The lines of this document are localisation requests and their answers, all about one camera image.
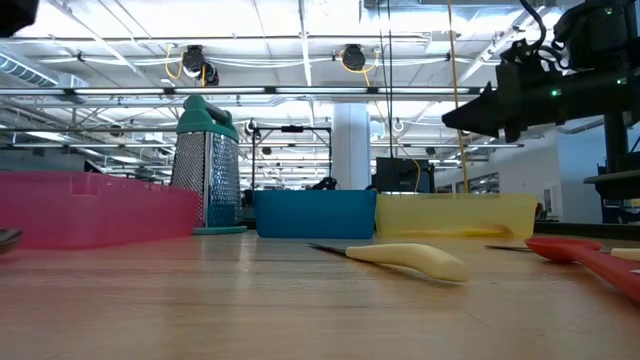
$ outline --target plastic container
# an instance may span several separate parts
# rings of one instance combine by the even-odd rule
[[[198,195],[76,172],[0,173],[0,227],[24,232],[23,248],[79,249],[191,234]]]
[[[529,194],[379,195],[379,237],[515,237],[533,234]]]
[[[267,238],[369,239],[373,236],[376,192],[257,191],[258,235]]]

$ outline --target pink plastic bin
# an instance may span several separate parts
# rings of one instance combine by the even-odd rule
[[[81,249],[188,236],[198,194],[75,172],[0,173],[0,228],[23,248]]]

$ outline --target black monitor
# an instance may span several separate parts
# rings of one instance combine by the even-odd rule
[[[435,193],[434,167],[429,160],[417,160],[420,165],[418,192]],[[382,192],[414,192],[418,168],[411,159],[376,158],[375,186]]]

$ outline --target white column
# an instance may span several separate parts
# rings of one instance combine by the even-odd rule
[[[371,144],[367,104],[333,105],[333,177],[342,190],[371,185]]]

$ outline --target yellow knife handle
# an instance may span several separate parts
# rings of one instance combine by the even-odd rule
[[[347,256],[378,264],[405,266],[435,279],[469,280],[469,270],[462,261],[440,249],[422,244],[350,246]]]
[[[621,259],[640,261],[640,249],[612,249],[611,255]]]

